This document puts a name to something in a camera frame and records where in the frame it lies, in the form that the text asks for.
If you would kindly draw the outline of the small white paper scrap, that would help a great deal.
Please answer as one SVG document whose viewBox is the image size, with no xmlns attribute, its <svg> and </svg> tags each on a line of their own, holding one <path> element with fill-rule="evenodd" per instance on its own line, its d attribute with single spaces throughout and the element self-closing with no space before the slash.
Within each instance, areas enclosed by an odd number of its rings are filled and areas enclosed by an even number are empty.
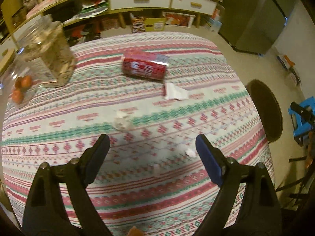
<svg viewBox="0 0 315 236">
<path fill-rule="evenodd" d="M 126 112 L 118 110 L 114 117 L 113 127 L 121 132 L 127 132 L 133 128 L 132 117 Z"/>
</svg>

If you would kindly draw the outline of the grey refrigerator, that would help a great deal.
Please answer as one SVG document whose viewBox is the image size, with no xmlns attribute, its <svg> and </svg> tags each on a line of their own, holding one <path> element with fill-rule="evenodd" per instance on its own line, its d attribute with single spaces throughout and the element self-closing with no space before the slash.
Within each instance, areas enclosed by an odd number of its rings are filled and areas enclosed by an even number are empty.
<svg viewBox="0 0 315 236">
<path fill-rule="evenodd" d="M 264 55 L 286 26 L 296 0 L 223 0 L 219 34 L 236 51 Z"/>
</svg>

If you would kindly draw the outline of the blue plastic stool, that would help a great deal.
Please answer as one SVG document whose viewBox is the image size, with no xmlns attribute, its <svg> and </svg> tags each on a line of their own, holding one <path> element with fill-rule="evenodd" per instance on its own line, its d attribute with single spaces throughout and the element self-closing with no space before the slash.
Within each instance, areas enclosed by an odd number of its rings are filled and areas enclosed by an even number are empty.
<svg viewBox="0 0 315 236">
<path fill-rule="evenodd" d="M 310 97 L 301 103 L 300 106 L 307 109 L 307 111 L 311 111 L 314 114 L 314 97 Z M 303 146 L 304 139 L 308 136 L 308 133 L 314 131 L 314 125 L 310 125 L 305 120 L 301 118 L 300 115 L 292 111 L 291 108 L 288 109 L 288 113 L 291 117 L 293 124 L 293 137 L 294 140 L 298 143 L 299 146 Z"/>
</svg>

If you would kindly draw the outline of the yellow cardboard box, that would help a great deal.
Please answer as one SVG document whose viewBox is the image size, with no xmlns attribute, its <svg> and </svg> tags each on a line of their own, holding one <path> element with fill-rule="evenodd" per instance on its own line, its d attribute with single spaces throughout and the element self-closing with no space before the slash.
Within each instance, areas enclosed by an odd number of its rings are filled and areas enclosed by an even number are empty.
<svg viewBox="0 0 315 236">
<path fill-rule="evenodd" d="M 130 13 L 131 31 L 133 34 L 139 32 L 164 31 L 166 18 L 148 18 L 138 14 Z"/>
</svg>

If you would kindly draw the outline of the glass jar with cork lid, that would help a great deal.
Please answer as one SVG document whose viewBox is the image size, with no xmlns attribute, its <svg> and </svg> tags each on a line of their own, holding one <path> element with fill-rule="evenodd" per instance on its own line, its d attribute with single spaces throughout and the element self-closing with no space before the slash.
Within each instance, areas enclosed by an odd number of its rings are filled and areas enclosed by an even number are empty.
<svg viewBox="0 0 315 236">
<path fill-rule="evenodd" d="M 1 58 L 1 93 L 7 93 L 10 103 L 18 109 L 31 101 L 40 86 L 40 81 L 28 63 L 23 61 L 21 53 L 6 49 Z"/>
</svg>

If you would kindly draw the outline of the red drink can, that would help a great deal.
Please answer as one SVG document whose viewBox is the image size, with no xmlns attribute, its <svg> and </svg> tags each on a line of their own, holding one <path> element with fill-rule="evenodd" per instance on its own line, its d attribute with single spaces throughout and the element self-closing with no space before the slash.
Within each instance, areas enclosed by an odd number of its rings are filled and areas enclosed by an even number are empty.
<svg viewBox="0 0 315 236">
<path fill-rule="evenodd" d="M 158 81 L 164 80 L 170 65 L 168 56 L 145 51 L 125 52 L 121 60 L 125 75 Z"/>
</svg>

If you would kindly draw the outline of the dark round trash bin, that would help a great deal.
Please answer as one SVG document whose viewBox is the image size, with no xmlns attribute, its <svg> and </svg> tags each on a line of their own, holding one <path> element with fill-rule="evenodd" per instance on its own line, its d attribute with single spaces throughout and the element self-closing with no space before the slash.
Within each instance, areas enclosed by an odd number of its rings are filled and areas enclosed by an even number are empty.
<svg viewBox="0 0 315 236">
<path fill-rule="evenodd" d="M 283 115 L 271 89 L 258 79 L 251 80 L 246 89 L 255 104 L 269 143 L 277 141 L 283 133 Z"/>
</svg>

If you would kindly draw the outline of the small red white wrapper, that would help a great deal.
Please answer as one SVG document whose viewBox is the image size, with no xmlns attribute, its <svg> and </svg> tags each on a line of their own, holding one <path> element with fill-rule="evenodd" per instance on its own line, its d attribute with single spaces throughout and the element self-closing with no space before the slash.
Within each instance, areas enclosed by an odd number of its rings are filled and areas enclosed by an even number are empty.
<svg viewBox="0 0 315 236">
<path fill-rule="evenodd" d="M 173 83 L 164 84 L 164 98 L 166 100 L 188 100 L 189 94 L 188 91 L 178 87 Z"/>
</svg>

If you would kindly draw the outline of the yellow wooden shelf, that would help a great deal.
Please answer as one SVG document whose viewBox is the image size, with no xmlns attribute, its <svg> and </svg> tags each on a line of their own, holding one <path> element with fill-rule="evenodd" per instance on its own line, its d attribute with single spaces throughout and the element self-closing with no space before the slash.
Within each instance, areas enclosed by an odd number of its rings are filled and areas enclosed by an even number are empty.
<svg viewBox="0 0 315 236">
<path fill-rule="evenodd" d="M 9 34 L 19 27 L 27 14 L 43 0 L 1 0 L 1 18 Z"/>
</svg>

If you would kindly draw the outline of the plastic jar of seeds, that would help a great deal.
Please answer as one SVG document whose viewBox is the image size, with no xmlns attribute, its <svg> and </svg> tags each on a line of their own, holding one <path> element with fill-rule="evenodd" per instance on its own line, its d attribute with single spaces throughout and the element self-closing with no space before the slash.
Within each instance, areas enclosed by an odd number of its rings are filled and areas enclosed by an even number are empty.
<svg viewBox="0 0 315 236">
<path fill-rule="evenodd" d="M 71 78 L 76 59 L 60 21 L 45 15 L 29 26 L 18 38 L 21 58 L 46 88 L 66 85 Z"/>
</svg>

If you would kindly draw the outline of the white wooden tv cabinet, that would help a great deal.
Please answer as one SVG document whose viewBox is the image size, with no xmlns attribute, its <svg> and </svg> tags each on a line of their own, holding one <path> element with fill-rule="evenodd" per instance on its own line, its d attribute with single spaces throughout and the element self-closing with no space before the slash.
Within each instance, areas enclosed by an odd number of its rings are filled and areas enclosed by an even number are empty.
<svg viewBox="0 0 315 236">
<path fill-rule="evenodd" d="M 3 43 L 1 48 L 9 49 L 17 48 L 16 39 L 30 23 L 34 22 L 44 12 L 53 9 L 54 7 L 69 2 L 71 0 L 46 0 L 36 6 L 27 14 L 27 19 L 17 29 L 10 33 Z M 216 6 L 221 0 L 107 0 L 109 3 L 106 14 L 122 13 L 127 11 L 139 11 L 143 9 L 170 9 L 194 12 L 197 14 L 212 15 Z"/>
</svg>

